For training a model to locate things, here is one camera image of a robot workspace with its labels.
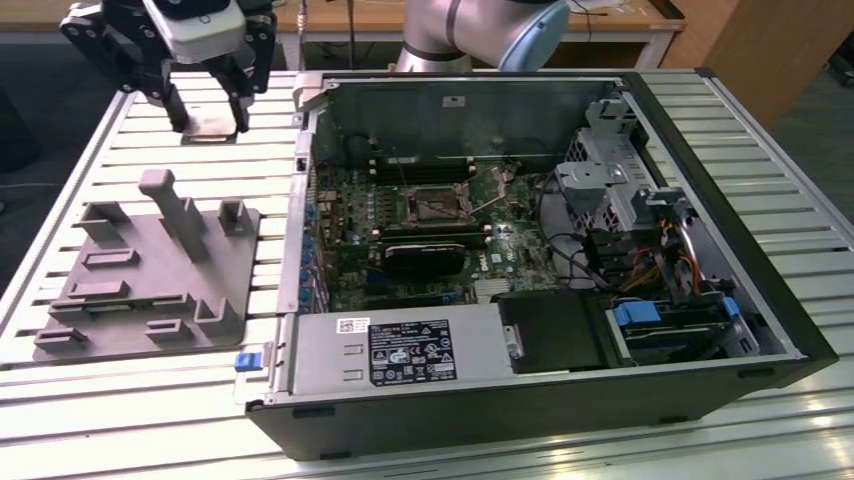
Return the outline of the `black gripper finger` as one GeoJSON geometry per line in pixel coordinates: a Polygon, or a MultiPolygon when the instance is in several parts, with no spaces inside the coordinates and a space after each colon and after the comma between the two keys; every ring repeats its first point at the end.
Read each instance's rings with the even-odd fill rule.
{"type": "Polygon", "coordinates": [[[253,62],[242,67],[233,53],[211,60],[211,75],[218,80],[229,97],[237,131],[250,130],[249,107],[255,95],[269,90],[273,59],[277,45],[278,18],[273,12],[247,18],[243,41],[253,51],[253,62]]]}
{"type": "Polygon", "coordinates": [[[116,90],[142,92],[166,110],[173,130],[190,126],[190,115],[171,83],[171,64],[144,63],[136,44],[108,25],[102,3],[75,3],[60,22],[60,31],[116,90]]]}

